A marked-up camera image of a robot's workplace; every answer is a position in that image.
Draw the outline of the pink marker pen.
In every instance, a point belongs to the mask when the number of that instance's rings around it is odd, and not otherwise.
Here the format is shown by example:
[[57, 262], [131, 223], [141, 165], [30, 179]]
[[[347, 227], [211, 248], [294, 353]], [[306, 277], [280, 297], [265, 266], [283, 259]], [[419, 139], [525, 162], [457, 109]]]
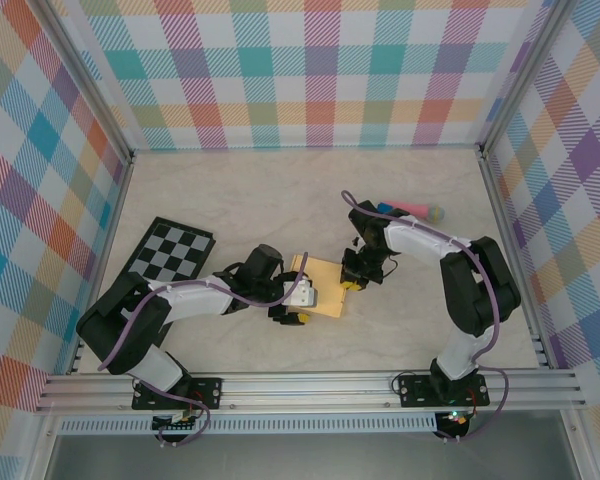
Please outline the pink marker pen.
[[441, 222], [445, 217], [445, 211], [438, 205], [433, 204], [412, 204], [406, 202], [383, 202], [391, 205], [394, 209], [400, 209], [417, 217], [420, 220], [432, 224]]

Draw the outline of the black grey chessboard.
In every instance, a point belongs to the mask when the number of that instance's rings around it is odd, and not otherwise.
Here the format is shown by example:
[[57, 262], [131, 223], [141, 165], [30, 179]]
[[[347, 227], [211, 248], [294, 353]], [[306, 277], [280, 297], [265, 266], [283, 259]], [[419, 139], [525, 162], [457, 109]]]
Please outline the black grey chessboard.
[[160, 282], [196, 279], [214, 245], [211, 232], [155, 217], [121, 272]]

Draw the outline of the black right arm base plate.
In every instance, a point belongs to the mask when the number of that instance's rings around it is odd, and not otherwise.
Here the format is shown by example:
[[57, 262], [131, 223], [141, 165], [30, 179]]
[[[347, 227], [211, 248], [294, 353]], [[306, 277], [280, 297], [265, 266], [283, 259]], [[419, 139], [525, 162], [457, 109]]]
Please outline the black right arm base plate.
[[480, 374], [441, 384], [431, 375], [401, 375], [397, 388], [403, 408], [482, 407], [490, 404], [486, 380]]

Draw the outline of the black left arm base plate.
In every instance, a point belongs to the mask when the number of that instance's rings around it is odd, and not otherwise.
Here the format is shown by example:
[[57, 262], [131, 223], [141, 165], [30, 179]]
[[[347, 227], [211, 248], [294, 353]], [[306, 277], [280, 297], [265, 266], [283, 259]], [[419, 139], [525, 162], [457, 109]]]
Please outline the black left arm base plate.
[[175, 396], [195, 400], [204, 404], [210, 410], [216, 410], [220, 406], [222, 379], [185, 376], [167, 391], [168, 396], [159, 394], [139, 382], [136, 382], [133, 388], [134, 394], [131, 402], [133, 410], [185, 410], [193, 408], [193, 405], [175, 399]]

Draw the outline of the wide aluminium base rail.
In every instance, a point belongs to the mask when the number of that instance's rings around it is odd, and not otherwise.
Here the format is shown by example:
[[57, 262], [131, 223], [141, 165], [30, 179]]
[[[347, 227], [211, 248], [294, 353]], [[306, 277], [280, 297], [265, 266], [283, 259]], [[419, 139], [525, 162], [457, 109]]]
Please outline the wide aluminium base rail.
[[[571, 370], [513, 369], [483, 371], [490, 404], [480, 412], [572, 410], [586, 407]], [[401, 409], [398, 381], [391, 371], [220, 373], [218, 414], [375, 413]], [[130, 413], [139, 396], [128, 377], [108, 374], [52, 376], [35, 412], [46, 415]]]

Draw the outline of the aluminium side rail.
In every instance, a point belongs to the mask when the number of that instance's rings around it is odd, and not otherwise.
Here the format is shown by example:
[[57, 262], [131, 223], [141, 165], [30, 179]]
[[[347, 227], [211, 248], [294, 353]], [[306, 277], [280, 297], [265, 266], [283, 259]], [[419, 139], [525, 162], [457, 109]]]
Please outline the aluminium side rail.
[[552, 353], [546, 347], [544, 342], [544, 327], [539, 319], [537, 305], [532, 298], [530, 286], [525, 276], [522, 256], [516, 242], [513, 223], [510, 221], [506, 211], [504, 197], [499, 189], [496, 175], [491, 167], [488, 157], [479, 144], [475, 146], [475, 153], [502, 239], [503, 250], [521, 295], [521, 308], [528, 325], [531, 343], [536, 352], [538, 363], [541, 368], [553, 368]]
[[[114, 252], [114, 247], [116, 244], [117, 234], [119, 233], [120, 222], [124, 211], [125, 202], [128, 196], [129, 188], [131, 185], [136, 161], [137, 151], [131, 150], [126, 159], [126, 163], [122, 171], [118, 195], [115, 199], [114, 208], [110, 215], [110, 220], [106, 229], [106, 236], [104, 239], [101, 255], [99, 256], [98, 261], [96, 263], [96, 269], [93, 275], [91, 289], [89, 290], [86, 309], [92, 307], [95, 304], [95, 302], [99, 299], [107, 275], [112, 269], [111, 264], [116, 264], [119, 262], [119, 260], [117, 259], [118, 254]], [[84, 350], [84, 341], [77, 333], [74, 333], [71, 343], [71, 355], [68, 357], [67, 362], [65, 364], [65, 375], [76, 374], [79, 372], [79, 365], [83, 357]]]

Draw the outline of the small circuit board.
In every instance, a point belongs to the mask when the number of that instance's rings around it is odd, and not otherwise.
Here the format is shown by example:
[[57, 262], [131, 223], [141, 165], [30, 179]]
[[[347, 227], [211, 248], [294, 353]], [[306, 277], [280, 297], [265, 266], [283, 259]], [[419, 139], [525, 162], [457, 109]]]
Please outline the small circuit board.
[[192, 434], [201, 425], [199, 418], [202, 412], [176, 412], [154, 415], [151, 420], [151, 430], [154, 433], [163, 431], [164, 434]]
[[467, 411], [453, 410], [449, 412], [438, 413], [436, 415], [437, 427], [440, 431], [468, 429], [473, 417], [474, 413]]

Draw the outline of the aluminium frame post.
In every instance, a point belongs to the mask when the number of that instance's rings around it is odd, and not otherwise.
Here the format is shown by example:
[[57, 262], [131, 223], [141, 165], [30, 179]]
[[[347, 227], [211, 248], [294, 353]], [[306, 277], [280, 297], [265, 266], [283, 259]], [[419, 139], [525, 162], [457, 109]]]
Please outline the aluminium frame post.
[[475, 149], [486, 159], [511, 121], [578, 0], [529, 0], [487, 96]]
[[74, 45], [66, 31], [60, 16], [54, 10], [50, 0], [27, 0], [30, 8], [40, 21], [45, 32], [74, 79], [78, 89], [84, 94], [95, 117], [100, 121], [108, 139], [127, 164], [133, 163], [133, 150], [124, 137], [118, 122], [114, 118], [108, 104], [91, 75], [80, 51]]

